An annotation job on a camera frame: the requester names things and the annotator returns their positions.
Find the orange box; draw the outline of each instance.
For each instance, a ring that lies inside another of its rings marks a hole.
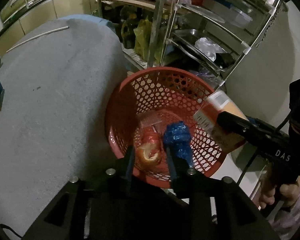
[[[242,146],[245,139],[239,134],[223,130],[217,124],[218,115],[223,111],[248,120],[235,103],[221,90],[207,97],[203,106],[193,115],[193,119],[211,135],[223,152],[229,153]]]

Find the screw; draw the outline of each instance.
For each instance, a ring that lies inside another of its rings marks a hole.
[[[233,179],[228,176],[223,177],[222,180],[227,184],[230,184],[233,181]]]
[[[188,170],[187,170],[187,173],[189,174],[189,175],[194,175],[194,174],[196,174],[196,170],[195,169],[193,169],[193,168],[189,168]]]
[[[79,178],[78,178],[77,176],[73,176],[69,181],[70,181],[71,183],[77,183],[78,180],[79,180]]]
[[[114,175],[116,173],[116,170],[113,169],[113,168],[110,168],[110,169],[107,169],[106,170],[106,174],[111,176],[111,175]]]

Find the finger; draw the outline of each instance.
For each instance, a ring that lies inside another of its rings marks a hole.
[[[300,195],[300,187],[298,185],[286,185],[283,184],[280,187],[280,193],[286,197],[289,201],[296,201]]]
[[[261,209],[264,209],[267,206],[267,204],[263,202],[259,202],[259,205]]]
[[[270,178],[272,175],[272,163],[269,163],[266,168],[266,176]]]
[[[273,197],[275,194],[275,188],[276,187],[273,187],[270,190],[268,190],[267,192],[263,192],[263,194],[266,195],[267,197]]]
[[[274,203],[274,196],[268,197],[266,195],[261,195],[259,201],[268,205],[272,205]]]
[[[300,187],[300,176],[297,178],[297,185]]]
[[[266,194],[269,197],[274,195],[276,186],[271,183],[271,181],[267,178],[263,180],[261,183],[261,193]]]

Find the human hand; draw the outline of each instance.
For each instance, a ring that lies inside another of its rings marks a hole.
[[[261,209],[266,205],[272,205],[274,203],[274,193],[277,185],[271,183],[272,166],[267,167],[267,173],[264,180],[261,182],[261,195],[259,197],[259,205]],[[285,198],[282,207],[292,207],[300,196],[300,176],[295,184],[282,184],[280,186],[280,193]]]

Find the blue plastic bag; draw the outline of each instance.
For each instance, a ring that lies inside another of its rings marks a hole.
[[[177,157],[185,159],[189,167],[193,166],[193,152],[190,147],[191,138],[189,127],[182,121],[168,124],[163,135],[164,147],[169,146],[171,152]]]

